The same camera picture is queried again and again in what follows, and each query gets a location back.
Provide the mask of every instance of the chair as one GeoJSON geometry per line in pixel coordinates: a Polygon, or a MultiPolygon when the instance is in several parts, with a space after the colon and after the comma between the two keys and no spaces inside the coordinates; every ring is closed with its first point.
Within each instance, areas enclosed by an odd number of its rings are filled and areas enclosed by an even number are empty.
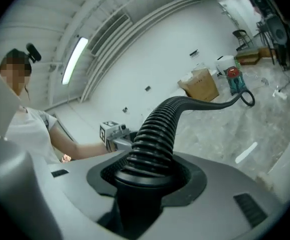
{"type": "Polygon", "coordinates": [[[249,42],[253,44],[252,40],[250,39],[249,35],[247,35],[245,30],[241,30],[241,29],[236,30],[233,32],[233,35],[238,39],[239,46],[241,46],[240,44],[241,41],[243,42],[243,45],[247,45],[248,47],[250,47],[249,42]]]}

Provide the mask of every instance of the black hose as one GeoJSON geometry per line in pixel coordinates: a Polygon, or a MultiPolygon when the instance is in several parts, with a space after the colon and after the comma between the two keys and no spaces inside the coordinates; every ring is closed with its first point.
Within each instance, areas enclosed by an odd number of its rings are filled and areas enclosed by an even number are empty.
{"type": "Polygon", "coordinates": [[[161,187],[171,184],[173,175],[173,148],[178,120],[186,110],[220,110],[233,105],[239,98],[248,106],[254,106],[252,93],[243,89],[235,98],[225,103],[210,103],[189,97],[176,96],[162,102],[140,127],[128,164],[116,173],[116,179],[130,185],[161,187]],[[249,93],[253,102],[242,97],[249,93]]]}

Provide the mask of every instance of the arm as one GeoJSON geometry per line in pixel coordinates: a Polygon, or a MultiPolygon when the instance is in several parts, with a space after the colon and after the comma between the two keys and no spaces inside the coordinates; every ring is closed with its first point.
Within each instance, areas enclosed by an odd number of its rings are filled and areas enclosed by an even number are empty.
{"type": "Polygon", "coordinates": [[[107,154],[108,151],[102,143],[79,145],[65,136],[56,126],[49,131],[51,144],[64,154],[73,159],[85,159],[107,154]]]}

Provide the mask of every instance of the white shirt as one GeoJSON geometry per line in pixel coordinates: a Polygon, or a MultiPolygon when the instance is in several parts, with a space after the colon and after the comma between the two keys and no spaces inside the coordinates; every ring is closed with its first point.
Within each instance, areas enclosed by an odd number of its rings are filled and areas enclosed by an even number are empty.
{"type": "Polygon", "coordinates": [[[60,163],[51,144],[49,131],[57,119],[44,111],[27,108],[17,111],[6,138],[25,148],[31,155],[43,156],[48,164],[60,163]]]}

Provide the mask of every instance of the fluorescent light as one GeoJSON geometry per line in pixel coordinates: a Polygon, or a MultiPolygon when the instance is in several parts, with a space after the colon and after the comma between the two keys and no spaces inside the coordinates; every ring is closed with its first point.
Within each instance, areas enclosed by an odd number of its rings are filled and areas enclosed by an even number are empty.
{"type": "Polygon", "coordinates": [[[81,55],[81,53],[83,52],[84,48],[86,47],[88,43],[88,39],[81,37],[74,49],[73,54],[71,55],[69,62],[67,64],[66,70],[65,70],[65,74],[64,74],[64,78],[62,81],[63,85],[67,85],[69,83],[69,80],[71,78],[71,75],[73,74],[73,71],[75,69],[76,63],[81,55]]]}

